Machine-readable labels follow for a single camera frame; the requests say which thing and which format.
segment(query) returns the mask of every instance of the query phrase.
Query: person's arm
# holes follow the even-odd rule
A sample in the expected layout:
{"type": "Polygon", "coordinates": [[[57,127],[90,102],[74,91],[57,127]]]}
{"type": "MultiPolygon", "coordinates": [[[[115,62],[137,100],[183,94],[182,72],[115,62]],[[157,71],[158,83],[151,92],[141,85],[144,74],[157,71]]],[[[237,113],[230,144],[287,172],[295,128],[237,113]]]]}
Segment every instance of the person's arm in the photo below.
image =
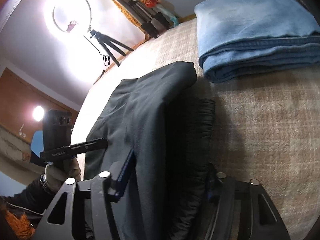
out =
{"type": "Polygon", "coordinates": [[[41,175],[21,193],[15,194],[13,197],[4,197],[4,200],[10,204],[42,214],[48,208],[54,196],[55,193],[44,182],[44,175],[41,175]]]}

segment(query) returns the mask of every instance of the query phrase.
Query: person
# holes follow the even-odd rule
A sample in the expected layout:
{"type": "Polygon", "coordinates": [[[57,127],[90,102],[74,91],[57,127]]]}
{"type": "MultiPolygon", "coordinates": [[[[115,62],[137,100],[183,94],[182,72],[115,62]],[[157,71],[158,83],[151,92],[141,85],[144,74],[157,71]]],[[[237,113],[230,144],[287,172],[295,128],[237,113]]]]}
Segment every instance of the person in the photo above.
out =
{"type": "Polygon", "coordinates": [[[13,231],[19,240],[29,240],[39,224],[43,212],[48,208],[55,194],[67,178],[80,181],[80,167],[76,158],[63,162],[64,171],[48,164],[45,171],[31,182],[25,190],[13,197],[0,196],[0,215],[5,219],[0,223],[0,239],[13,231]]]}

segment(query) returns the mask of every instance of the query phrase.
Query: bed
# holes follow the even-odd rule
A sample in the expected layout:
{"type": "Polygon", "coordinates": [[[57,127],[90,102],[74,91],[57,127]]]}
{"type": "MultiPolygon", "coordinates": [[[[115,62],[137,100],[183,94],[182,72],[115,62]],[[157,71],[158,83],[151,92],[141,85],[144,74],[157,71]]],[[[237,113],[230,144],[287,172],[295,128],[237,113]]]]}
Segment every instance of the bed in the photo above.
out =
{"type": "MultiPolygon", "coordinates": [[[[198,81],[189,93],[216,102],[210,162],[237,180],[260,180],[291,239],[303,239],[320,214],[320,69],[212,84],[203,78],[197,59],[196,19],[138,47],[91,88],[72,144],[85,141],[122,79],[141,77],[177,60],[193,62],[198,81]]],[[[83,171],[84,155],[78,159],[83,171]]]]}

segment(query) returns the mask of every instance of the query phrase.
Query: folded denim fabric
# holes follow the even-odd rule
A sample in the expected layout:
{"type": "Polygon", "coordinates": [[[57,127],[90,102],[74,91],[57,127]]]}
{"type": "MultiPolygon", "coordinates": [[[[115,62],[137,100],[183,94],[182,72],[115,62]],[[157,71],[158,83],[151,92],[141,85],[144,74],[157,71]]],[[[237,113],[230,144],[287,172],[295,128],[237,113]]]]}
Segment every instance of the folded denim fabric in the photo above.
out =
{"type": "Polygon", "coordinates": [[[211,82],[320,63],[320,27],[295,0],[207,0],[195,13],[211,82]]]}

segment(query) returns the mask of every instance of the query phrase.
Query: person's hand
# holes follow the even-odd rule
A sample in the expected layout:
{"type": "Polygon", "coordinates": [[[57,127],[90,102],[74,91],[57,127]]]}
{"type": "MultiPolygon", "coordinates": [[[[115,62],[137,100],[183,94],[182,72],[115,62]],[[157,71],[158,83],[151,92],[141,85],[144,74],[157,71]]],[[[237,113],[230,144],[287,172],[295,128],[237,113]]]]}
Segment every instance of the person's hand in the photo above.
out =
{"type": "Polygon", "coordinates": [[[67,178],[72,177],[75,178],[76,181],[81,180],[81,170],[76,158],[73,158],[71,160],[64,160],[63,168],[64,171],[58,169],[53,164],[48,164],[45,167],[44,182],[46,183],[47,187],[53,192],[58,192],[67,178]]]}

